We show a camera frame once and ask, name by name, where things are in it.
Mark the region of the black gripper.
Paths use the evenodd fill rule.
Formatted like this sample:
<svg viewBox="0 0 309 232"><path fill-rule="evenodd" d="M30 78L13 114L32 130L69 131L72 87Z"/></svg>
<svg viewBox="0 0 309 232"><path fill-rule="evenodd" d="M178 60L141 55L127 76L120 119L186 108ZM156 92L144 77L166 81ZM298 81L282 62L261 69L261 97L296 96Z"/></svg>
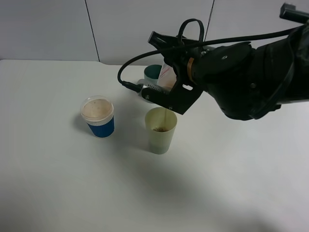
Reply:
<svg viewBox="0 0 309 232"><path fill-rule="evenodd" d="M163 35L155 31L151 33L148 43L157 50L184 47L184 42L180 41L177 36ZM186 85L196 84L190 74L191 66L195 59L199 59L204 55L205 46L163 52L164 63L173 68L176 74L176 81L182 80Z"/></svg>

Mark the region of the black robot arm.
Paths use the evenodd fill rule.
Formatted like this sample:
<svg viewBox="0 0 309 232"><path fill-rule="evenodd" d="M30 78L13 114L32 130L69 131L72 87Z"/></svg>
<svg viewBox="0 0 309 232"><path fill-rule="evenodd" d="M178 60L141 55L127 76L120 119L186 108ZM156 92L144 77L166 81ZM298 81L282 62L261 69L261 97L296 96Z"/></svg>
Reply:
<svg viewBox="0 0 309 232"><path fill-rule="evenodd" d="M149 44L174 70L172 87L145 86L141 96L184 114L203 92L210 94L231 119L260 119L283 104L309 99L309 15L283 4L280 18L300 27L275 33L280 40L259 48L251 39L237 43L208 42L194 47L194 40L153 32Z"/></svg>

